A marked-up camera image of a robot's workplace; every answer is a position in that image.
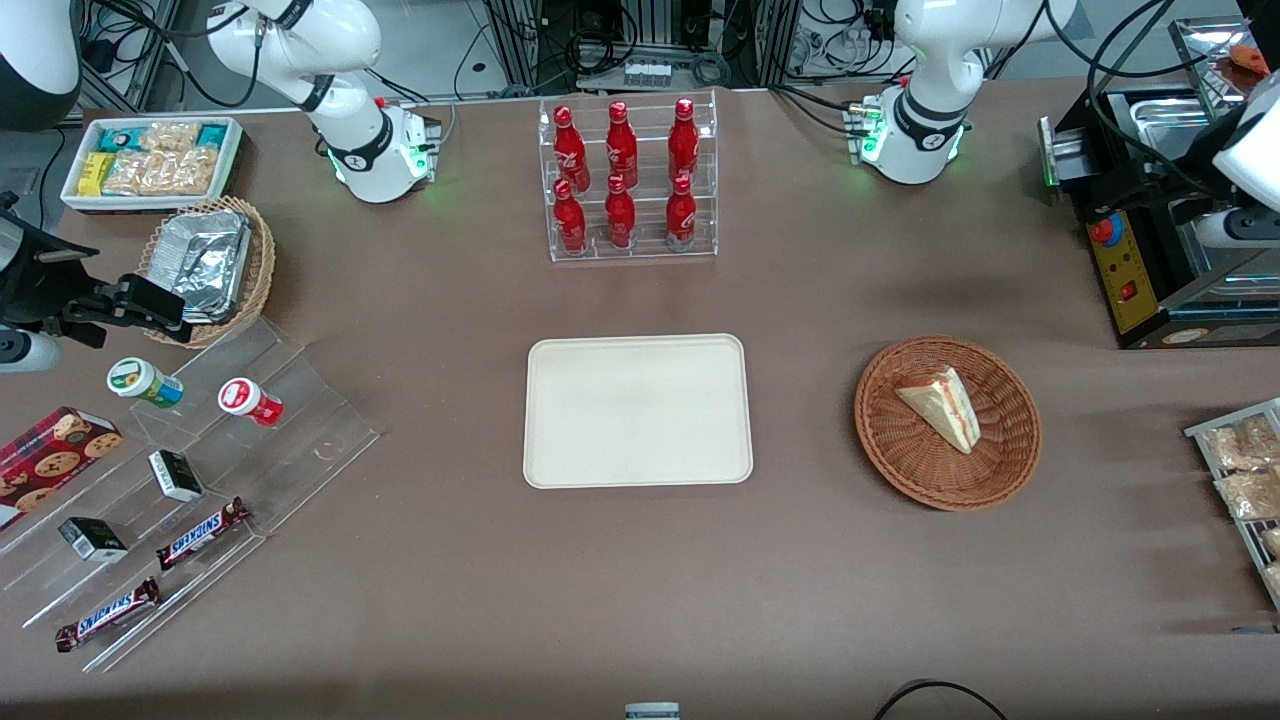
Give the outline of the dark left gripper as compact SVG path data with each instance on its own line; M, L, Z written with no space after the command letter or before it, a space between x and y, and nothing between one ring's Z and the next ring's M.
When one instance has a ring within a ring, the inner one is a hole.
M1144 186L1135 201L1138 211L1165 210L1181 225L1219 209L1219 172L1215 151L1187 150L1170 163L1160 163L1155 151L1143 151Z

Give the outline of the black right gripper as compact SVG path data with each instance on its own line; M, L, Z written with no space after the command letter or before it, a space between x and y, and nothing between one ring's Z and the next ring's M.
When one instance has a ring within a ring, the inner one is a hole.
M108 332L95 323L137 327L179 345L193 327L183 318L186 301L137 274L108 283L83 265L99 249L70 243L14 213L15 195L3 196L3 327L35 333L61 333L90 348L102 348Z

